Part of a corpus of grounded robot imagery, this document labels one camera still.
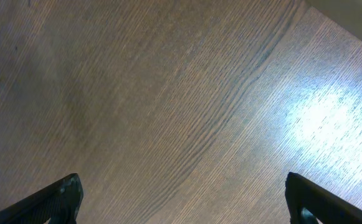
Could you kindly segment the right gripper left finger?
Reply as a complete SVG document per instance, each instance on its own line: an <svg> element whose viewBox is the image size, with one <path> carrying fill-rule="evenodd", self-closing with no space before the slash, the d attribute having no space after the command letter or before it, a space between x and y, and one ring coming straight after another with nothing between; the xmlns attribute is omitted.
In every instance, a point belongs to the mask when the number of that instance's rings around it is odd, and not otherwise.
<svg viewBox="0 0 362 224"><path fill-rule="evenodd" d="M77 173L69 174L0 211L0 224L76 224L83 199Z"/></svg>

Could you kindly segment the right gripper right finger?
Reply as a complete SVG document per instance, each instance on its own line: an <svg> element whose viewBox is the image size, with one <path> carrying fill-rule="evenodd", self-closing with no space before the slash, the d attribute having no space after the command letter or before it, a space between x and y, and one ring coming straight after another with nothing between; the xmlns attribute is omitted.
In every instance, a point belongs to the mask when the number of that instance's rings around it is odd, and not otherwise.
<svg viewBox="0 0 362 224"><path fill-rule="evenodd" d="M290 223L362 223L362 210L304 176L289 172L285 198Z"/></svg>

